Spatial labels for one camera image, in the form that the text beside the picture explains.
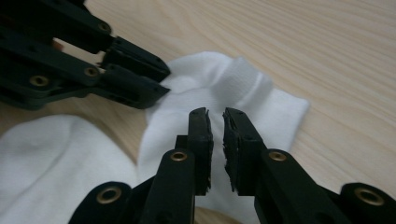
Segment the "wood grain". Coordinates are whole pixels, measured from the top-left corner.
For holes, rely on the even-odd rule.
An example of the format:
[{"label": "wood grain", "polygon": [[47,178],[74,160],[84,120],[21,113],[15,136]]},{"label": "wood grain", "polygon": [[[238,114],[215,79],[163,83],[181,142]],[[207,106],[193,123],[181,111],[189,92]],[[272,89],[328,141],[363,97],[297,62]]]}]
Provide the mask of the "wood grain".
[{"label": "wood grain", "polygon": [[[113,34],[165,61],[204,50],[246,57],[278,88],[311,102],[291,153],[320,185],[338,192],[346,182],[364,182],[396,197],[395,1],[87,4],[111,24]],[[100,60],[70,47],[65,51]],[[135,160],[144,112],[97,96],[35,112],[0,104],[0,134],[17,123],[61,113],[95,123]]]}]

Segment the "mechanical linkage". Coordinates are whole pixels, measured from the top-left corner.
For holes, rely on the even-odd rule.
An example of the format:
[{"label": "mechanical linkage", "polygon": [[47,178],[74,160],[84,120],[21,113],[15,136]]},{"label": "mechanical linkage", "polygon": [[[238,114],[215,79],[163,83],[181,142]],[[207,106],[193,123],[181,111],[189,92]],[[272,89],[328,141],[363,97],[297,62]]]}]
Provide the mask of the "mechanical linkage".
[{"label": "mechanical linkage", "polygon": [[[60,50],[54,38],[96,54],[99,67]],[[121,37],[94,17],[84,0],[0,0],[0,101],[35,110],[94,93],[147,108],[169,92],[159,57]]]},{"label": "mechanical linkage", "polygon": [[[268,149],[248,116],[226,108],[225,169],[239,196],[253,196],[261,223],[396,223],[396,202],[375,187],[352,183],[338,195],[315,183],[287,152]],[[210,188],[213,136],[205,108],[190,112],[157,174],[131,189],[108,182],[93,189],[70,224],[193,223],[194,196]]]}]

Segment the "table surface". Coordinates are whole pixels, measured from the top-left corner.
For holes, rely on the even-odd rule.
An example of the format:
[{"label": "table surface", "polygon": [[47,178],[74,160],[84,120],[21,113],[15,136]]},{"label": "table surface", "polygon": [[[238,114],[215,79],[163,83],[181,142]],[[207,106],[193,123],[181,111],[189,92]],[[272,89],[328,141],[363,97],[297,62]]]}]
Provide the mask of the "table surface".
[{"label": "table surface", "polygon": [[[363,182],[396,197],[395,1],[89,0],[87,7],[113,35],[166,62],[204,50],[244,56],[277,88],[311,103],[291,154],[318,184],[338,192]],[[93,122],[134,161],[147,125],[144,111],[90,95],[33,112],[0,103],[0,134],[52,114]]]}]

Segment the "white fabric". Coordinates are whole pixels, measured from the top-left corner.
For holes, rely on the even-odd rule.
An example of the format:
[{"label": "white fabric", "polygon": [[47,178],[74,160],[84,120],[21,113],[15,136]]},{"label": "white fabric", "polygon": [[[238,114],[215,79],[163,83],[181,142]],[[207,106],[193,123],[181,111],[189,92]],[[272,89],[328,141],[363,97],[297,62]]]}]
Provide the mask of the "white fabric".
[{"label": "white fabric", "polygon": [[174,148],[176,136],[187,134],[188,115],[198,107],[209,109],[214,151],[212,189],[197,197],[196,205],[218,210],[240,220],[257,223],[252,197],[231,192],[222,152],[225,107],[247,113],[268,147],[289,150],[309,103],[273,88],[271,78],[243,58],[202,52],[170,62],[172,75],[163,85],[172,91],[147,110],[148,127],[138,158],[142,180],[156,174],[164,152]]},{"label": "white fabric", "polygon": [[96,186],[134,187],[136,170],[102,132],[74,116],[20,124],[0,139],[0,224],[64,224]]}]

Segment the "wooden table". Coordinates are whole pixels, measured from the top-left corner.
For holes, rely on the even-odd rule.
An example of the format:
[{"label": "wooden table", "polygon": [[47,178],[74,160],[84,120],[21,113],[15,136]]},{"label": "wooden table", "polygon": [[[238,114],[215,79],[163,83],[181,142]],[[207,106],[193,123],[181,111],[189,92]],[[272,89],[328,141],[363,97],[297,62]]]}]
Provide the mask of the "wooden table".
[{"label": "wooden table", "polygon": [[[359,181],[396,197],[395,1],[90,0],[87,6],[114,35],[166,62],[204,50],[246,57],[277,88],[311,102],[291,154],[318,184],[338,192]],[[94,95],[34,112],[0,104],[0,134],[64,113],[96,124],[135,161],[144,111]]]}]

